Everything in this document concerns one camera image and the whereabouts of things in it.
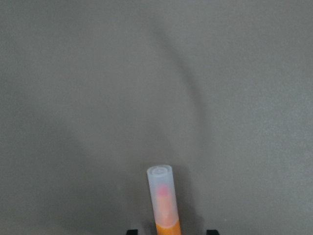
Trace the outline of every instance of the marker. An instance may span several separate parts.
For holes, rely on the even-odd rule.
[[[157,235],[181,235],[171,166],[156,165],[147,174]]]

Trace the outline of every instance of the translucent cap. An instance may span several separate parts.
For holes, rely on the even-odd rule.
[[[171,227],[178,220],[172,167],[156,165],[147,173],[156,223]]]

